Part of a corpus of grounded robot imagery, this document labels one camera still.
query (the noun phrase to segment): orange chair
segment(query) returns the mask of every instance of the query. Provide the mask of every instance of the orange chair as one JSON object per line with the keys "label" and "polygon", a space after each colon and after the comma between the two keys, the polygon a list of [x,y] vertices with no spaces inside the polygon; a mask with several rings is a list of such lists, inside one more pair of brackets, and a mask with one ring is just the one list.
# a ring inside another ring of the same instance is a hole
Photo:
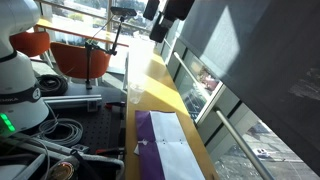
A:
{"label": "orange chair", "polygon": [[[50,48],[59,70],[64,75],[79,79],[87,78],[87,55],[84,47],[51,42]],[[107,71],[110,57],[109,54],[99,50],[91,51],[89,78],[96,79],[96,86],[98,86],[97,78],[102,77]]]}
{"label": "orange chair", "polygon": [[22,32],[15,34],[10,36],[10,43],[14,49],[22,52],[28,57],[35,57],[43,54],[48,65],[53,68],[51,60],[46,52],[50,48],[50,37],[47,32]]}

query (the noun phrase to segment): plastic cup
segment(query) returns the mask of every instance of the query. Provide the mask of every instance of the plastic cup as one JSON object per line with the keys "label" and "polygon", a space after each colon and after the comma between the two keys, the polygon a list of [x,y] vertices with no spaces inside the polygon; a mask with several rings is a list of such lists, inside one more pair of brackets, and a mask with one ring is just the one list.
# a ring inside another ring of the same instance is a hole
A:
{"label": "plastic cup", "polygon": [[144,92],[144,88],[137,84],[130,85],[130,102],[133,104],[138,104],[140,102],[141,96]]}

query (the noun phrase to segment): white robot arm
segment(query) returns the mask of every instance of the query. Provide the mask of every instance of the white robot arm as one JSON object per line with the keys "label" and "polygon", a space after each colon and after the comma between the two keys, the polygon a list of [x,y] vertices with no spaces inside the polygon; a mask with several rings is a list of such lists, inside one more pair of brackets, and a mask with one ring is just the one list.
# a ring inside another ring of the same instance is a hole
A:
{"label": "white robot arm", "polygon": [[0,136],[41,123],[48,115],[29,58],[9,37],[33,27],[40,14],[33,0],[0,1]]}

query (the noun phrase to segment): green light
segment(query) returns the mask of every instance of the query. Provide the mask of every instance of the green light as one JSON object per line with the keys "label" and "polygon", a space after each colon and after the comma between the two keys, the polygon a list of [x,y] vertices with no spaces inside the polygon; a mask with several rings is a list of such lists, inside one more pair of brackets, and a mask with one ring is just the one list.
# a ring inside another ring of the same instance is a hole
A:
{"label": "green light", "polygon": [[16,130],[14,126],[11,124],[11,121],[9,120],[8,116],[4,113],[0,113],[0,118],[3,120],[3,122],[7,125],[9,131],[13,132]]}

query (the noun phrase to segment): purple paper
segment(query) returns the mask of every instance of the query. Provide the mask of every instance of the purple paper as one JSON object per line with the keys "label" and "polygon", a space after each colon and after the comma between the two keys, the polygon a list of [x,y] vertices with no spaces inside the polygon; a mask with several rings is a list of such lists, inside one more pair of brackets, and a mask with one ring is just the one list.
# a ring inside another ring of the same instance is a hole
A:
{"label": "purple paper", "polygon": [[161,159],[149,111],[136,111],[139,144],[140,174],[142,180],[164,180]]}

